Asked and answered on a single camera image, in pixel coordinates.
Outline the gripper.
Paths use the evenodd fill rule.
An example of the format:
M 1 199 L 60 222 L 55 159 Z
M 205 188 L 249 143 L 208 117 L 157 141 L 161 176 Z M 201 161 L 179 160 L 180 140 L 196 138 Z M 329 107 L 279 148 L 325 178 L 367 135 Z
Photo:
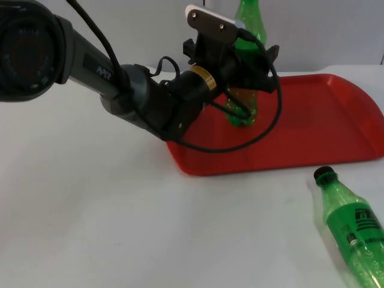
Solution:
M 229 88 L 241 88 L 272 93 L 275 80 L 262 73 L 262 65 L 273 64 L 280 46 L 263 47 L 250 55 L 225 42 L 198 33 L 196 40 L 183 43 L 183 54 L 190 68 L 182 73 L 183 94 L 223 94 Z

